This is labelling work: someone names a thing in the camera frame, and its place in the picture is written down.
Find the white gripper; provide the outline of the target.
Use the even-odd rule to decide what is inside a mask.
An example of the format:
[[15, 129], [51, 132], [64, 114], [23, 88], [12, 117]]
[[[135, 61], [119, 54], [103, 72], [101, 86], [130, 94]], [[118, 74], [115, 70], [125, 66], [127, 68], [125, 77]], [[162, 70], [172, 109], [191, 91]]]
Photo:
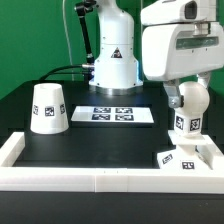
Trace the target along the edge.
[[198, 74], [197, 82], [208, 88], [208, 71], [224, 66], [223, 27], [214, 22], [208, 35], [195, 35], [194, 31], [194, 24], [149, 26], [143, 31], [143, 72], [148, 80], [165, 81], [170, 108], [183, 106], [178, 78]]

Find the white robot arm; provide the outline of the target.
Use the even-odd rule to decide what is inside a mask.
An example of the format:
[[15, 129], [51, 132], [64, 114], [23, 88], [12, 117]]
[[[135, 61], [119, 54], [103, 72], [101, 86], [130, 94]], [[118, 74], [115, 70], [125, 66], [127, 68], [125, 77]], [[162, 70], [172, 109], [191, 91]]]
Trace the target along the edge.
[[100, 54], [94, 62], [93, 89], [121, 94], [146, 78], [161, 81], [169, 106], [183, 105], [178, 80], [196, 75], [208, 84], [210, 72], [224, 67], [224, 27], [216, 19], [216, 0], [157, 0], [140, 13], [142, 60], [133, 55], [134, 22], [115, 0], [97, 0]]

